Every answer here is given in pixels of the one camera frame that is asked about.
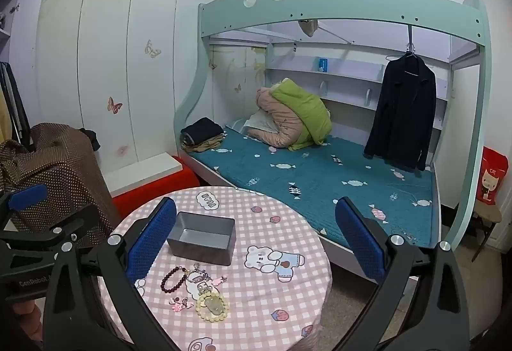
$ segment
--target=jade pendant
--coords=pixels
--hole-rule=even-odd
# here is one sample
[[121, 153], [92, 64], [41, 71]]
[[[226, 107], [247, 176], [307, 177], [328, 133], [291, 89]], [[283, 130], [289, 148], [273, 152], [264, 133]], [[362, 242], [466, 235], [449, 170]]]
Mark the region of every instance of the jade pendant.
[[218, 296], [208, 296], [204, 300], [204, 304], [208, 308], [212, 314], [215, 316], [220, 315], [222, 312], [224, 312], [224, 305], [222, 304], [222, 301]]

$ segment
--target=blue box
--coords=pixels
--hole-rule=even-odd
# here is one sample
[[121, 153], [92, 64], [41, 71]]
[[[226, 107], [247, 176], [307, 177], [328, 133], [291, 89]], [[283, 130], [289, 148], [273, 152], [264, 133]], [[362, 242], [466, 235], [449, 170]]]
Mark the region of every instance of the blue box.
[[327, 72], [327, 58], [318, 59], [318, 71]]

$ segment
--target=round table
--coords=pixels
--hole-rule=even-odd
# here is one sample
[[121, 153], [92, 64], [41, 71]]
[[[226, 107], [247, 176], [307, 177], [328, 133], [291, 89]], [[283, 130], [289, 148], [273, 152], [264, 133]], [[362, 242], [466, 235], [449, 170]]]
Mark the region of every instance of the round table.
[[[193, 270], [191, 260], [171, 254], [162, 246], [148, 275], [136, 287], [163, 329], [183, 351], [262, 349], [285, 351], [313, 349], [318, 338], [320, 314], [331, 286], [329, 260], [317, 233], [303, 217], [285, 204], [266, 195], [233, 187], [197, 187], [168, 194], [177, 211], [217, 215], [236, 221], [236, 244], [229, 267], [200, 263], [229, 303], [227, 318], [218, 323], [203, 321], [196, 313], [194, 285], [187, 280], [172, 294], [160, 284], [174, 267]], [[144, 218], [160, 198], [132, 212], [114, 230], [124, 234], [139, 218]], [[183, 276], [170, 277], [170, 289]], [[119, 333], [130, 340], [99, 279], [101, 299]], [[190, 308], [173, 310], [175, 298], [188, 299]]]

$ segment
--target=butterfly sticker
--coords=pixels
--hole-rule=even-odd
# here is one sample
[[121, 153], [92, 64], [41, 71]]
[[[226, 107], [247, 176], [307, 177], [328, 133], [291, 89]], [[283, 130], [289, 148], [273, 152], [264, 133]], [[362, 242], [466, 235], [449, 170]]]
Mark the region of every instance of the butterfly sticker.
[[146, 48], [144, 49], [144, 53], [149, 53], [149, 56], [151, 58], [156, 58], [158, 55], [162, 53], [162, 51], [160, 49], [153, 49], [153, 44], [151, 43], [151, 40], [148, 40]]
[[123, 103], [114, 104], [114, 100], [112, 99], [112, 97], [108, 97], [107, 110], [112, 111], [114, 114], [117, 114], [122, 106]]

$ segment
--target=teal mattress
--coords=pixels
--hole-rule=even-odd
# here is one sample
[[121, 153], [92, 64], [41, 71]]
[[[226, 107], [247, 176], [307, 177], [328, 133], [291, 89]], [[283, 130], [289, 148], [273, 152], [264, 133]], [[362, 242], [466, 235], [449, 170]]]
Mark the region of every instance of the teal mattress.
[[277, 149], [227, 129], [221, 147], [191, 156], [237, 187], [264, 193], [301, 214], [320, 234], [348, 247], [334, 218], [335, 203], [348, 196], [388, 234], [428, 246], [432, 232], [432, 174], [406, 172], [363, 146], [329, 136], [324, 146]]

